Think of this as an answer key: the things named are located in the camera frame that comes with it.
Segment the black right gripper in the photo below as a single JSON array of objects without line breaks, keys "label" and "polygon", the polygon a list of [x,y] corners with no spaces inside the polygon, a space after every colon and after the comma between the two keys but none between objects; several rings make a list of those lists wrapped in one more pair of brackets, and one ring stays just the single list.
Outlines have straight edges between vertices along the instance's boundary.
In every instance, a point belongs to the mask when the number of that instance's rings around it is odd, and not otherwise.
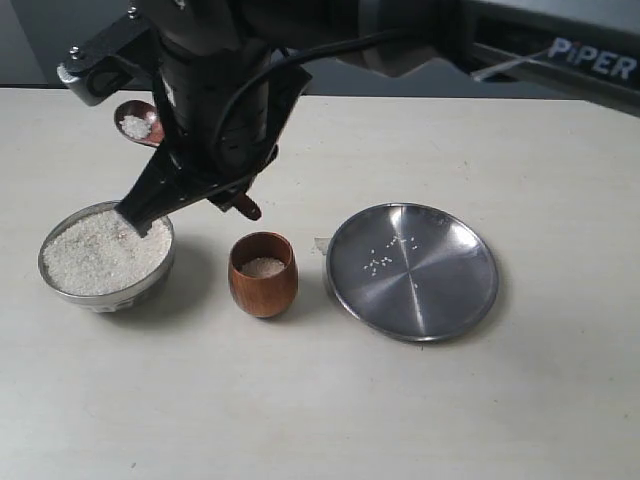
[{"label": "black right gripper", "polygon": [[155,38],[153,97],[164,129],[116,212],[140,237],[162,217],[207,199],[222,212],[254,213],[247,195],[277,156],[277,142],[311,81],[300,66],[273,69],[273,49],[250,39],[197,55]]}]

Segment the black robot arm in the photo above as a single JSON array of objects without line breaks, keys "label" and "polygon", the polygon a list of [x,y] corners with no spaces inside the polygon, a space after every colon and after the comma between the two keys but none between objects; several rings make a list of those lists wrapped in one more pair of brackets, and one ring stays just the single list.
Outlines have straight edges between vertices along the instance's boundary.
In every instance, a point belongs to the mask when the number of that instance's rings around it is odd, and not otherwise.
[{"label": "black robot arm", "polygon": [[442,59],[477,81],[523,80],[639,112],[635,1],[142,1],[164,137],[119,215],[140,235],[201,200],[247,199],[309,85],[336,58],[390,78]]}]

